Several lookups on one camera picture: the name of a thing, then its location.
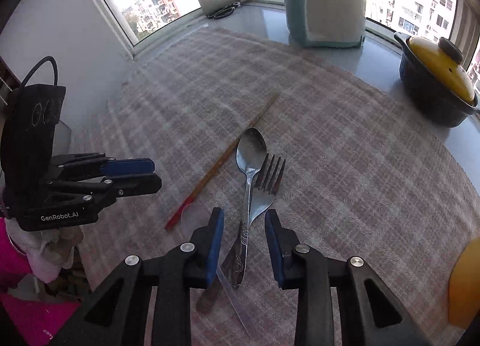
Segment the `pink sleeve forearm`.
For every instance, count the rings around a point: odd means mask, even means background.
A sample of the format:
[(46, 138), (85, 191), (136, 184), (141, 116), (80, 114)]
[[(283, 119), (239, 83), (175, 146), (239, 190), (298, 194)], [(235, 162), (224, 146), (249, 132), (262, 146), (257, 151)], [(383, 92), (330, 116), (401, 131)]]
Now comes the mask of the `pink sleeve forearm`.
[(47, 345), (78, 310), (80, 303), (24, 300), (8, 292), (26, 275), (34, 274), (25, 254), (7, 237), (4, 220), (1, 220), (1, 306), (26, 344)]

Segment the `left gloved hand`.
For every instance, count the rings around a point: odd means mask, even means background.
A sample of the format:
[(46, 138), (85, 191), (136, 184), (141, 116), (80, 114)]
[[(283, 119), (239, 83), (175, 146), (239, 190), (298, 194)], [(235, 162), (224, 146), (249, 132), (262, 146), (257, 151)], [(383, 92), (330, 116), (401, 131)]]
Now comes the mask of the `left gloved hand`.
[(84, 238), (80, 227), (25, 231), (16, 219), (5, 219), (7, 237), (25, 254), (32, 273), (44, 283), (54, 281), (61, 269), (73, 264), (74, 247)]

